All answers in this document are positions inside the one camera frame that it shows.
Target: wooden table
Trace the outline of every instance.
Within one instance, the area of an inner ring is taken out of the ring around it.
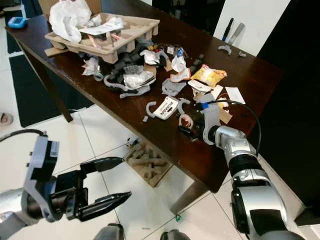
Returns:
[[[246,104],[258,116],[263,112],[282,78],[283,72],[272,64],[249,54],[245,58],[240,58],[238,57],[239,49],[235,47],[232,47],[232,55],[228,56],[226,52],[217,50],[218,46],[224,44],[221,40],[139,0],[105,0],[104,4],[107,6],[105,9],[107,13],[159,19],[159,34],[153,37],[154,42],[183,46],[190,56],[186,60],[187,65],[191,65],[200,54],[204,54],[205,64],[227,72],[228,77],[220,84],[238,87]],[[27,27],[23,29],[7,27],[6,30],[18,42],[29,63],[68,122],[72,121],[72,117],[48,78],[44,66],[51,69],[194,179],[194,183],[171,208],[174,214],[208,189],[214,193],[219,190],[228,172],[223,152],[220,149],[202,141],[190,142],[188,137],[177,130],[178,120],[174,115],[168,120],[155,118],[149,119],[147,123],[142,122],[146,115],[146,104],[152,101],[160,104],[164,100],[165,96],[161,94],[161,86],[162,82],[169,77],[169,73],[159,70],[157,81],[147,94],[120,99],[119,94],[110,92],[102,82],[95,81],[92,76],[81,75],[83,60],[77,54],[67,52],[50,58],[46,56],[44,50],[52,46],[44,36],[51,31],[51,28],[43,16],[29,19]],[[178,97],[192,100],[191,88],[185,87]],[[184,110],[186,113],[194,111],[191,104],[184,105]],[[256,123],[254,117],[242,107],[235,105],[230,108],[230,113],[233,118],[228,125],[243,131],[246,135],[250,134]]]

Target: snack bag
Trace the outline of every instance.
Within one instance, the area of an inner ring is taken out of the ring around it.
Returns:
[[[223,70],[211,69],[207,65],[203,64],[202,67],[190,78],[196,79],[203,83],[208,84],[210,87],[215,87],[227,73]]]

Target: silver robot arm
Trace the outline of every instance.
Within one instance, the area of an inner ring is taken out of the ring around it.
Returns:
[[[250,240],[303,240],[287,230],[285,204],[262,169],[246,135],[228,126],[211,128],[210,140],[224,151],[232,176],[233,220]]]
[[[59,221],[63,214],[68,220],[79,219],[81,222],[96,218],[131,196],[131,192],[116,193],[89,205],[88,189],[83,187],[87,174],[112,169],[124,160],[105,157],[81,164],[80,170],[54,177],[58,152],[58,142],[49,141],[44,134],[38,136],[23,187],[0,193],[0,240],[8,239],[43,218],[50,223]]]

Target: marker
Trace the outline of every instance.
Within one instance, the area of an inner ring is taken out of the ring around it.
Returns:
[[[234,21],[234,18],[231,18],[228,26],[226,27],[226,29],[224,31],[223,38],[222,38],[222,41],[224,41],[224,42],[226,41],[226,38],[227,38],[227,36],[229,34],[229,31],[230,31],[230,28],[231,28],[231,24],[232,24],[233,21]]]

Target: cardboard tray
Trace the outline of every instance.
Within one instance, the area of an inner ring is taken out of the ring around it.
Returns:
[[[102,57],[102,59],[107,63],[114,64],[118,61],[118,50],[121,49],[122,51],[130,53],[136,47],[135,39],[144,37],[146,40],[151,40],[152,36],[158,34],[158,25],[160,20],[109,13],[99,14],[101,15],[101,24],[104,24],[112,17],[122,18],[124,22],[124,29],[120,31],[120,34],[118,34],[121,37],[120,40],[111,40],[109,37],[107,37],[107,40],[96,38],[96,42],[101,46],[101,48],[96,48],[93,46],[89,38],[82,38],[81,42],[73,43],[56,35],[54,32],[48,33],[45,35],[45,38],[50,40],[51,44],[57,49],[68,48],[69,51],[74,53],[88,53]]]

